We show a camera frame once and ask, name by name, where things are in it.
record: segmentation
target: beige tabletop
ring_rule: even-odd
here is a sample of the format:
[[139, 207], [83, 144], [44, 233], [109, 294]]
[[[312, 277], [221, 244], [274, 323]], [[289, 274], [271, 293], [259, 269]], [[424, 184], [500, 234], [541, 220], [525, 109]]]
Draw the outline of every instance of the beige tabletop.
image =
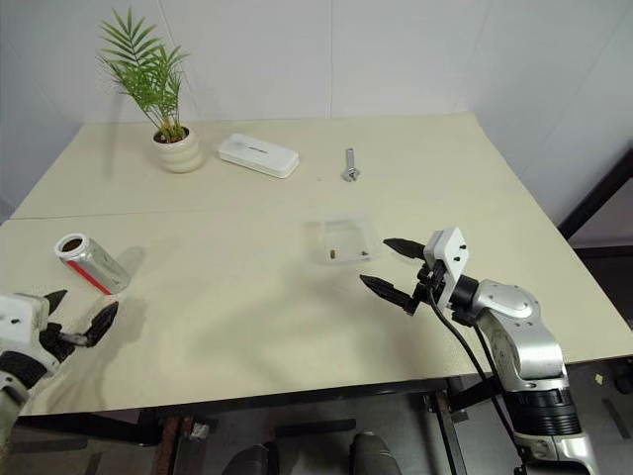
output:
[[[318, 222], [365, 212], [380, 238], [459, 226], [467, 273], [537, 296], [566, 361], [633, 352], [633, 335], [474, 116], [195, 124], [209, 152], [161, 171], [146, 125], [89, 125], [0, 227], [0, 289], [69, 293], [54, 315], [83, 331], [105, 298], [56, 260], [83, 232], [133, 275], [115, 324], [43, 380], [26, 414], [89, 412], [473, 372], [427, 308], [411, 318], [358, 279], [411, 290], [419, 262], [387, 248], [329, 265]], [[217, 159], [241, 132], [295, 149], [279, 180]], [[340, 178], [347, 147], [362, 175]], [[476, 346], [469, 330], [462, 330]]]

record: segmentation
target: palm leaves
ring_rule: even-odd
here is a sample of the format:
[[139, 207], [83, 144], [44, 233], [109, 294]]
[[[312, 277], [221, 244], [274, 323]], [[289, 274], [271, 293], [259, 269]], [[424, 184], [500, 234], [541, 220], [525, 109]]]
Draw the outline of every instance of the palm leaves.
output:
[[178, 95], [183, 72], [180, 47], [167, 52], [165, 44], [145, 26], [145, 18], [135, 21], [132, 8], [126, 18], [113, 9], [116, 24], [102, 22], [101, 37], [109, 47], [100, 49], [99, 59], [110, 70], [113, 80], [132, 96], [140, 109], [160, 130], [166, 142], [177, 142], [186, 134], [180, 125]]

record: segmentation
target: red stripe on can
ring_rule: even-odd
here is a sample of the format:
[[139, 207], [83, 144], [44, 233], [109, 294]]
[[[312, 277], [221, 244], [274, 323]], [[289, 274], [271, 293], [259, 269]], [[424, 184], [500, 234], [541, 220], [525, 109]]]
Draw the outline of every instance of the red stripe on can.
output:
[[101, 285], [99, 282], [97, 282], [97, 280], [90, 275], [88, 272], [86, 272], [84, 269], [81, 268], [81, 266], [79, 264], [77, 264], [75, 261], [73, 260], [67, 260], [66, 263], [72, 267], [73, 269], [75, 269], [75, 271], [81, 275], [84, 279], [86, 279], [88, 282], [90, 282], [92, 285], [94, 285], [95, 287], [97, 287], [100, 291], [102, 291], [104, 294], [106, 295], [112, 295], [112, 293], [106, 289], [103, 285]]

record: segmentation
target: floor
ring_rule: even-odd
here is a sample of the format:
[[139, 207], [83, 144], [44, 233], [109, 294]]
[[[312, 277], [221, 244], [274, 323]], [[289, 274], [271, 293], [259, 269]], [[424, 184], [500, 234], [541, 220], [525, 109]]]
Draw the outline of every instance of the floor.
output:
[[[608, 475], [629, 474], [633, 463], [633, 396], [613, 388], [612, 375], [617, 371], [617, 364], [606, 362], [570, 368], [582, 421], [602, 474]], [[601, 384], [596, 374], [602, 377]], [[469, 378], [466, 385], [473, 380]], [[467, 414], [456, 430], [468, 473], [512, 473], [518, 460], [492, 405], [482, 403]], [[350, 419], [355, 420], [355, 429], [278, 438], [282, 474], [347, 475], [348, 446], [362, 428], [371, 428], [385, 440], [403, 474], [450, 473], [435, 416], [415, 407], [406, 396], [385, 395], [214, 415], [216, 423], [206, 441], [181, 446], [175, 475], [220, 474], [235, 453], [274, 438], [279, 427]], [[8, 473], [149, 475], [154, 452], [152, 447], [16, 429]]]

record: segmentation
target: white ceramic pot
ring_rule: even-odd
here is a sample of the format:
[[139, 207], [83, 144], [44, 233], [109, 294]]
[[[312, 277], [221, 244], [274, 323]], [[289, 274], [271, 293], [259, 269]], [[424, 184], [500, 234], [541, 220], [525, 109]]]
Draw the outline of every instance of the white ceramic pot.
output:
[[203, 164], [202, 151], [198, 137], [191, 129], [189, 135], [179, 142], [160, 143], [153, 138], [151, 142], [158, 154], [158, 162], [165, 170], [172, 173], [187, 173]]

